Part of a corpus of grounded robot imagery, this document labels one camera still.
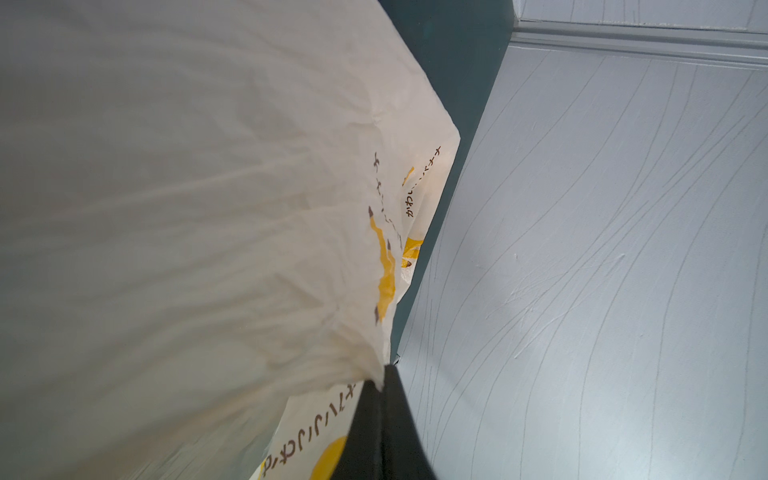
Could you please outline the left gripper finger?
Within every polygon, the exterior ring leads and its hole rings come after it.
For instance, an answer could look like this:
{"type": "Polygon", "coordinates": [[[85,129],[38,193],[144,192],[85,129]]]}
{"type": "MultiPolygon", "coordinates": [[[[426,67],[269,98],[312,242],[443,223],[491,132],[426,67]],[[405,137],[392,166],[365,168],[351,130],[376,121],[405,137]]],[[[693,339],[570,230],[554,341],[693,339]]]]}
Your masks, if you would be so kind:
{"type": "Polygon", "coordinates": [[[384,369],[381,388],[364,383],[332,480],[435,480],[397,367],[384,369]]]}

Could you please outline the banana print plastic bag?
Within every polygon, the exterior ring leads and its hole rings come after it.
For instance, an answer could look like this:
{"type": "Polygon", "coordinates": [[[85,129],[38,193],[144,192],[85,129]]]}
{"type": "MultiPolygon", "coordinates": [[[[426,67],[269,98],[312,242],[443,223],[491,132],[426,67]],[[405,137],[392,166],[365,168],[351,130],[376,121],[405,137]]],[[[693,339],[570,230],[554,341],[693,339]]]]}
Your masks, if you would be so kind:
{"type": "Polygon", "coordinates": [[[459,142],[376,1],[3,2],[2,477],[330,477],[459,142]]]}

